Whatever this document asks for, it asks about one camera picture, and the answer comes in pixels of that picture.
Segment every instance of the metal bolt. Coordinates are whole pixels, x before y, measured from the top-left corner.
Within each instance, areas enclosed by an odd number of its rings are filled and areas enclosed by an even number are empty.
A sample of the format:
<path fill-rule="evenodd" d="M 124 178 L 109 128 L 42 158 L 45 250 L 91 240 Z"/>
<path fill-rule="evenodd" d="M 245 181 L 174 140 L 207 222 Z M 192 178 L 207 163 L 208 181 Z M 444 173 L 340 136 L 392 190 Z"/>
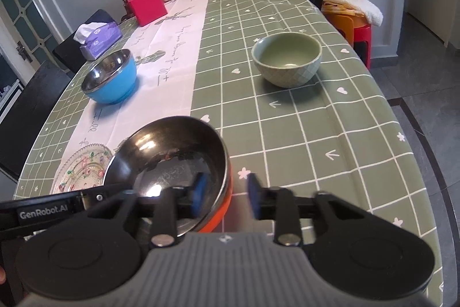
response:
<path fill-rule="evenodd" d="M 300 243 L 300 237 L 292 234 L 282 234 L 278 237 L 278 242 L 284 246 L 297 246 Z"/>
<path fill-rule="evenodd" d="M 169 234 L 157 234 L 152 237 L 151 241 L 157 247 L 166 247 L 174 243 L 174 238 Z"/>

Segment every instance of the red box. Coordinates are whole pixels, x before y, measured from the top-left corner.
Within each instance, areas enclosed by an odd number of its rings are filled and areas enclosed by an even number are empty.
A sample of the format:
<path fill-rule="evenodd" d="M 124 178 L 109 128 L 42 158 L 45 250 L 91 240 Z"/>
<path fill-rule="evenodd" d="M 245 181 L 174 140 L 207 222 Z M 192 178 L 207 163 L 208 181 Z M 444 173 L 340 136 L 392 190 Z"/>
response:
<path fill-rule="evenodd" d="M 128 4 L 140 26 L 147 25 L 168 13 L 163 0 L 128 0 Z"/>

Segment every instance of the green bowl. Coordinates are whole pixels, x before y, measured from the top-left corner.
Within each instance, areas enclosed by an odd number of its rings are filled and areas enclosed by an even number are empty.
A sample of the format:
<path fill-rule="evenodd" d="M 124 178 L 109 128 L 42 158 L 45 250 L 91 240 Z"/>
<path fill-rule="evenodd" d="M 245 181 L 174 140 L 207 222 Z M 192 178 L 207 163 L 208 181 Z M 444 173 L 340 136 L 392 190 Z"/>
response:
<path fill-rule="evenodd" d="M 305 85 L 315 75 L 323 49 L 307 34 L 281 32 L 262 38 L 253 46 L 251 54 L 266 80 L 290 89 Z"/>

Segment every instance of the glass plate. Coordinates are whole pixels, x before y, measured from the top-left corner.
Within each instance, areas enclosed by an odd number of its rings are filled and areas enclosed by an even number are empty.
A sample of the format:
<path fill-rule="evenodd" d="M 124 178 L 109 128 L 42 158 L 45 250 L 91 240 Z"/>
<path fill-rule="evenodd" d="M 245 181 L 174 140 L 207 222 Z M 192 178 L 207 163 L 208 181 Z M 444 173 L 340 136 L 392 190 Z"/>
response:
<path fill-rule="evenodd" d="M 89 144 L 73 154 L 59 171 L 50 194 L 101 186 L 112 152 L 102 144 Z"/>

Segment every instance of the purple tissue box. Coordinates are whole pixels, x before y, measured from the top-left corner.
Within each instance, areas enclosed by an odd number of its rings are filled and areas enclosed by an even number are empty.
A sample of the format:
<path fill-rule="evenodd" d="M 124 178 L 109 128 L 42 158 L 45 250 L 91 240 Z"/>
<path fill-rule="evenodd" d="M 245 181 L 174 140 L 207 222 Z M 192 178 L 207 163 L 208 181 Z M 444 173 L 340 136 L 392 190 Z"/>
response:
<path fill-rule="evenodd" d="M 96 60 L 121 37 L 121 31 L 113 21 L 94 30 L 80 46 L 80 51 L 86 60 Z"/>

